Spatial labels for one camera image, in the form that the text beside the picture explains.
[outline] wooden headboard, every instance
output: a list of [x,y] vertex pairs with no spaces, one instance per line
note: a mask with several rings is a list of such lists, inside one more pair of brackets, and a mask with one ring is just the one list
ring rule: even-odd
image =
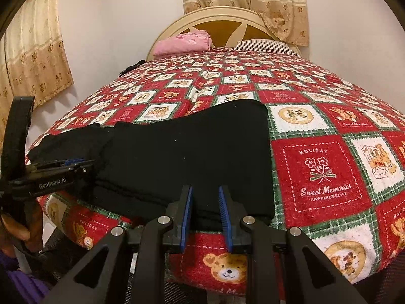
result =
[[234,47],[239,41],[258,38],[280,41],[268,31],[260,16],[251,10],[208,7],[190,12],[166,28],[153,43],[146,60],[153,59],[152,52],[157,41],[202,29],[210,35],[212,48]]

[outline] bed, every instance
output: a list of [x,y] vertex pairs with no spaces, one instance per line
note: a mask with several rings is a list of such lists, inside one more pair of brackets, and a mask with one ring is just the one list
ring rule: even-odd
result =
[[[195,29],[210,34],[209,52],[154,60],[152,47],[145,64],[86,98],[33,147],[47,134],[91,123],[159,121],[230,100],[259,100],[269,113],[276,206],[271,226],[302,228],[352,283],[384,269],[405,247],[405,116],[304,58],[233,50],[241,40],[275,39],[249,10],[197,10],[156,41]],[[112,227],[140,222],[65,192],[39,202],[67,237],[88,249]],[[182,255],[166,257],[166,278],[242,295],[244,267],[234,261],[222,234],[194,232]],[[217,265],[239,277],[222,278]]]

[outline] white wall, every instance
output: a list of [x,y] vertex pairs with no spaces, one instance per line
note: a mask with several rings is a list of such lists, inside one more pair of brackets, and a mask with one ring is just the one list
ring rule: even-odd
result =
[[[405,112],[405,32],[383,0],[307,0],[309,58]],[[144,59],[182,0],[59,0],[74,86],[34,112],[30,145],[68,110]]]

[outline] screw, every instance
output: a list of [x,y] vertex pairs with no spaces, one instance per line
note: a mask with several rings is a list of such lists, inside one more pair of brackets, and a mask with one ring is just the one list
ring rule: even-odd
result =
[[165,224],[167,224],[167,223],[170,222],[170,217],[169,217],[169,216],[161,216],[161,217],[159,217],[159,218],[157,219],[157,222],[158,222],[159,224],[165,225]]
[[116,226],[111,230],[111,234],[114,235],[115,237],[120,236],[122,233],[124,233],[124,229],[119,226]]
[[255,219],[252,216],[245,216],[242,220],[245,224],[253,224],[255,222]]
[[302,232],[301,229],[295,226],[290,229],[290,233],[295,237],[300,235],[301,232]]

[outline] purple sleeve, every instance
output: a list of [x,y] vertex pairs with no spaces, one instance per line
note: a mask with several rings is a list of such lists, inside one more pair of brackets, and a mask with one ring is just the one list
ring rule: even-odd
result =
[[7,275],[27,304],[40,303],[49,292],[48,287],[42,281],[17,270],[17,259],[6,256],[2,251],[0,251],[0,264],[4,266]]

